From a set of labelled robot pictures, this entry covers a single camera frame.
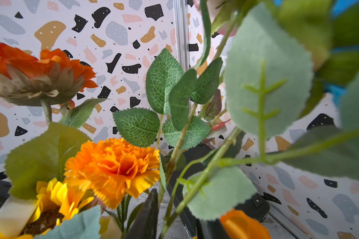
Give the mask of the orange sunflower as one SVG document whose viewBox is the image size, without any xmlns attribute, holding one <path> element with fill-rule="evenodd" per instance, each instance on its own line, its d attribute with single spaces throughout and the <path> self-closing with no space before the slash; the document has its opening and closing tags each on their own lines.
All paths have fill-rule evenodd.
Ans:
<svg viewBox="0 0 359 239">
<path fill-rule="evenodd" d="M 60 49 L 42 50 L 40 57 L 0 43 L 0 98 L 17 106 L 42 107 L 52 121 L 52 105 L 73 108 L 72 98 L 97 88 L 92 67 L 72 60 Z"/>
</svg>

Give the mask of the yellow sunflower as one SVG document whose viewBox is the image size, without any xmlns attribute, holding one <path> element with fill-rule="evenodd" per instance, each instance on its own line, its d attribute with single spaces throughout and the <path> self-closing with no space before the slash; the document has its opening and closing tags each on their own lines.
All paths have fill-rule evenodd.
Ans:
<svg viewBox="0 0 359 239">
<path fill-rule="evenodd" d="M 62 222 L 72 219 L 94 200 L 94 197 L 90 197 L 86 191 L 62 183 L 56 178 L 49 182 L 38 181 L 36 198 L 37 207 L 27 225 L 35 228 L 33 223 L 41 223 L 43 218 L 46 218 L 51 225 L 38 229 L 33 234 L 23 233 L 17 237 L 18 239 L 33 239 L 35 235 L 45 235 L 55 226 L 60 226 Z"/>
</svg>

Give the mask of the orange carnation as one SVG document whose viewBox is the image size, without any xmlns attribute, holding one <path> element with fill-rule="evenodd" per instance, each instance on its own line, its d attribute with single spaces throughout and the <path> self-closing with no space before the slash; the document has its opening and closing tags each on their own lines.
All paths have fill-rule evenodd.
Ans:
<svg viewBox="0 0 359 239">
<path fill-rule="evenodd" d="M 137 147 L 123 138 L 88 141 L 65 163 L 65 181 L 92 190 L 103 204 L 115 209 L 126 195 L 138 198 L 160 179 L 160 152 Z"/>
</svg>

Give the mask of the orange rose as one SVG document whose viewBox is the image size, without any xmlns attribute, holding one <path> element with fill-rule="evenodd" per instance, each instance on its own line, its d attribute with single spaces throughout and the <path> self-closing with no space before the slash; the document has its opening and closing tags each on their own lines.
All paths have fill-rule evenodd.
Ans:
<svg viewBox="0 0 359 239">
<path fill-rule="evenodd" d="M 195 239 L 270 239 L 269 231 L 241 210 L 231 210 L 215 221 L 196 220 Z"/>
</svg>

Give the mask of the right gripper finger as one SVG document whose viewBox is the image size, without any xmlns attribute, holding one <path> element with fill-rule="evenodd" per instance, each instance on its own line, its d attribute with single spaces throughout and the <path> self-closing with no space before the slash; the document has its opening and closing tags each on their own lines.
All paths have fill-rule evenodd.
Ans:
<svg viewBox="0 0 359 239">
<path fill-rule="evenodd" d="M 158 192 L 153 189 L 131 225 L 125 239 L 156 239 L 159 204 Z"/>
</svg>

